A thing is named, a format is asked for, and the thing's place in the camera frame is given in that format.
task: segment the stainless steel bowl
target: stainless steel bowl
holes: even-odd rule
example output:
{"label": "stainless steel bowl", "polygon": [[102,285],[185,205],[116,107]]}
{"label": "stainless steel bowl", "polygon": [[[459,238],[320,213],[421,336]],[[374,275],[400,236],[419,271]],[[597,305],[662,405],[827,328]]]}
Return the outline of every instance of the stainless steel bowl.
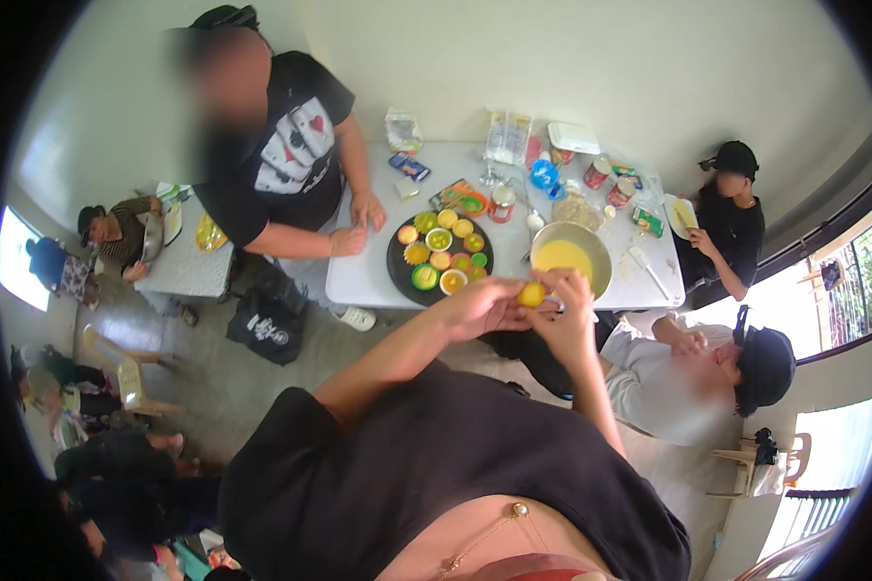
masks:
{"label": "stainless steel bowl", "polygon": [[152,262],[162,252],[164,220],[160,215],[149,214],[146,219],[145,238],[142,242],[142,261]]}
{"label": "stainless steel bowl", "polygon": [[585,251],[585,254],[588,255],[592,262],[592,279],[589,285],[592,288],[594,297],[600,300],[610,285],[611,276],[613,275],[610,253],[607,252],[605,243],[601,242],[597,234],[581,224],[576,224],[575,222],[552,222],[537,232],[533,238],[533,245],[530,246],[530,264],[532,266],[535,267],[533,257],[536,256],[536,251],[553,240],[569,241]]}

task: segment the table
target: table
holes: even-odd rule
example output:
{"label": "table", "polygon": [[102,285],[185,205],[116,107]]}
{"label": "table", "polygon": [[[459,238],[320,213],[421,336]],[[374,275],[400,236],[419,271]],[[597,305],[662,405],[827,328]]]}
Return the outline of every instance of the table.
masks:
{"label": "table", "polygon": [[197,248],[194,234],[203,214],[203,205],[196,195],[182,203],[181,232],[162,248],[151,263],[149,275],[133,284],[137,290],[182,296],[220,296],[226,292],[233,243],[226,241],[212,252]]}
{"label": "table", "polygon": [[[616,148],[606,145],[604,147],[605,152],[613,154],[616,158]],[[391,282],[385,259],[388,243],[396,229],[407,218],[432,209],[429,204],[430,197],[441,192],[455,180],[464,178],[490,197],[490,192],[478,180],[486,168],[483,151],[483,143],[428,141],[415,157],[430,168],[432,173],[420,184],[420,193],[417,196],[402,202],[394,190],[394,184],[404,175],[388,165],[391,153],[386,144],[370,143],[368,169],[371,185],[388,213],[388,221],[381,232],[369,230],[365,248],[358,255],[330,260],[329,273],[326,277],[326,294],[330,299],[337,303],[372,308],[423,308],[402,295]],[[609,310],[679,307],[685,302],[685,287],[678,267],[671,230],[666,221],[666,212],[661,203],[662,185],[658,173],[650,165],[633,159],[630,155],[621,153],[618,159],[632,163],[640,171],[647,189],[651,190],[646,192],[647,196],[639,196],[640,203],[666,223],[666,231],[661,238],[655,238],[639,230],[629,218],[632,202],[618,210],[616,218],[607,220],[605,225],[601,226],[597,234],[610,251],[614,273],[605,294],[597,297],[596,305]],[[589,155],[576,155],[570,164],[562,169],[561,174],[565,179],[578,180],[589,202],[604,207],[605,188],[595,192],[587,188],[582,181],[591,160],[592,157]],[[502,164],[494,164],[494,168],[507,176],[525,178],[525,172],[521,168]],[[530,203],[548,222],[552,203],[544,193],[529,183],[526,190]],[[641,198],[644,197],[651,200],[642,203]],[[337,220],[340,227],[351,225],[348,211],[351,199],[351,192],[347,189]],[[529,277],[527,272],[529,265],[521,262],[521,258],[530,249],[532,242],[526,227],[526,213],[526,205],[518,202],[511,220],[506,224],[496,224],[486,214],[475,219],[484,228],[494,246],[493,274],[495,276],[523,279]],[[666,285],[671,298],[665,298],[652,277],[629,255],[628,249],[631,245],[639,246],[649,257],[656,276],[663,285]]]}

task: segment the window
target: window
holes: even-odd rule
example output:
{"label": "window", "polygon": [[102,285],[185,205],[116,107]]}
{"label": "window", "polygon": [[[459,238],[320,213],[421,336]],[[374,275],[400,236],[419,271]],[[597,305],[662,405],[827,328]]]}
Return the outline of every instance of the window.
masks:
{"label": "window", "polygon": [[[817,253],[753,285],[744,302],[755,308],[753,324],[788,336],[799,363],[871,334],[872,226],[826,256]],[[738,310],[728,296],[685,319],[732,326]]]}
{"label": "window", "polygon": [[872,399],[798,413],[795,433],[811,434],[807,470],[782,499],[759,561],[845,515],[872,460]]}
{"label": "window", "polygon": [[39,310],[48,309],[48,289],[29,272],[30,256],[26,240],[41,236],[6,206],[0,225],[0,284]]}

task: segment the white spatula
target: white spatula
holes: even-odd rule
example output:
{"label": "white spatula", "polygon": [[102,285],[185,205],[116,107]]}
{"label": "white spatula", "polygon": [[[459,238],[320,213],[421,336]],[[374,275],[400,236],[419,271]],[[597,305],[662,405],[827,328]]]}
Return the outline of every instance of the white spatula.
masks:
{"label": "white spatula", "polygon": [[653,280],[658,285],[659,290],[662,291],[662,294],[665,295],[665,298],[671,300],[671,296],[669,295],[669,290],[662,284],[662,281],[659,280],[659,277],[655,276],[655,272],[653,271],[653,267],[649,264],[649,259],[645,254],[642,253],[642,250],[639,249],[639,246],[631,246],[629,248],[629,255],[636,260],[636,263],[639,264],[639,267],[649,273],[649,276],[653,277]]}

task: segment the black round tray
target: black round tray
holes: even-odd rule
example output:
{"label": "black round tray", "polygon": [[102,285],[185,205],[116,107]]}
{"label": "black round tray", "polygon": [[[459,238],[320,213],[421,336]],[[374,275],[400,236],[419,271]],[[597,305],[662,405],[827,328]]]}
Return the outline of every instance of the black round tray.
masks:
{"label": "black round tray", "polygon": [[[421,291],[419,288],[413,285],[410,282],[410,275],[413,274],[416,266],[410,266],[404,261],[404,245],[397,241],[397,230],[403,228],[404,226],[413,225],[415,215],[411,216],[407,221],[405,221],[400,226],[397,226],[397,229],[394,231],[394,234],[391,235],[390,243],[388,244],[388,274],[390,275],[391,281],[397,286],[398,290],[404,294],[410,300],[423,305],[424,307],[429,307],[430,305],[436,304],[436,301],[441,299],[445,294],[442,292],[442,289],[439,285],[434,286],[432,289],[428,291]],[[467,218],[471,221],[471,223],[475,226],[475,233],[480,234],[484,237],[484,248],[481,249],[488,257],[488,265],[484,267],[488,274],[494,270],[494,249],[491,247],[491,241],[488,239],[488,235],[484,233],[484,230],[481,226],[478,225],[471,218]],[[420,234],[419,241],[425,242],[426,236]],[[465,246],[462,245],[464,241],[456,236],[452,235],[452,244],[446,249],[449,254],[456,254],[459,252],[464,252],[465,254],[471,256],[471,252],[465,250]]]}

